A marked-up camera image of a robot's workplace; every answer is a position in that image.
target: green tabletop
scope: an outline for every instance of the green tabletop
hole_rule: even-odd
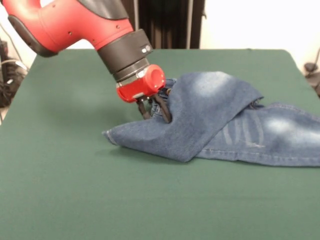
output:
[[[282,50],[156,50],[168,78],[223,71],[263,104],[320,116]],[[0,126],[1,240],[318,240],[320,169],[194,159],[111,145],[102,131],[140,120],[94,50],[37,57]]]

